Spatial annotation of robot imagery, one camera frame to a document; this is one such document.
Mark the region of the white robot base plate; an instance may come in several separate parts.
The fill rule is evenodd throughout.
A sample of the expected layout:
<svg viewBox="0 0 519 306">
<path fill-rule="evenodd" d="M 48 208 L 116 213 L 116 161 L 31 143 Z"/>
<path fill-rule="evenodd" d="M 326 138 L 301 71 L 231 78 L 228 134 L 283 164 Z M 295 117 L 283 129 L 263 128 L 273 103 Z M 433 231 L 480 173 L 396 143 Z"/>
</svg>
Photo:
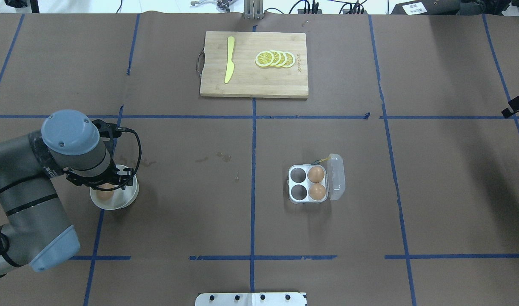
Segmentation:
<svg viewBox="0 0 519 306">
<path fill-rule="evenodd" d="M 307 306 L 306 293 L 301 292 L 233 292 L 204 293 L 196 306 Z"/>
</svg>

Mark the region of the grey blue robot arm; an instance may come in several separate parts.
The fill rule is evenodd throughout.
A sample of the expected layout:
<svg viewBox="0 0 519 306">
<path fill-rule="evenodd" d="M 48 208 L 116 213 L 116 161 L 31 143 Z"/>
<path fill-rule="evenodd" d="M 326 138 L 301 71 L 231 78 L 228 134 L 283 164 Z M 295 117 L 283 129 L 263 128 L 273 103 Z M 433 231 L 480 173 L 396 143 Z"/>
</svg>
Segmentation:
<svg viewBox="0 0 519 306">
<path fill-rule="evenodd" d="M 22 266 L 42 272 L 80 250 L 74 225 L 53 186 L 65 176 L 75 186 L 110 193 L 133 186 L 139 169 L 118 168 L 114 139 L 138 133 L 77 110 L 50 114 L 39 130 L 0 142 L 0 279 Z"/>
</svg>

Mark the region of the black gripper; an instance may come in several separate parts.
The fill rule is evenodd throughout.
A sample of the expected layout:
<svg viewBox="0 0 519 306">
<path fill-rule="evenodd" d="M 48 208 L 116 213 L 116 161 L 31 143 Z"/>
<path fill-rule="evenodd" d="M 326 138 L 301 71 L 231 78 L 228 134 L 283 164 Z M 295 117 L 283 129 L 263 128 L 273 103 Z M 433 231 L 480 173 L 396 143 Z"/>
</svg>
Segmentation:
<svg viewBox="0 0 519 306">
<path fill-rule="evenodd" d="M 87 186 L 93 190 L 125 190 L 127 186 L 133 186 L 135 169 L 133 168 L 108 168 L 102 174 L 94 177 L 79 176 L 77 171 L 70 168 L 64 170 L 66 179 L 75 186 Z"/>
</svg>

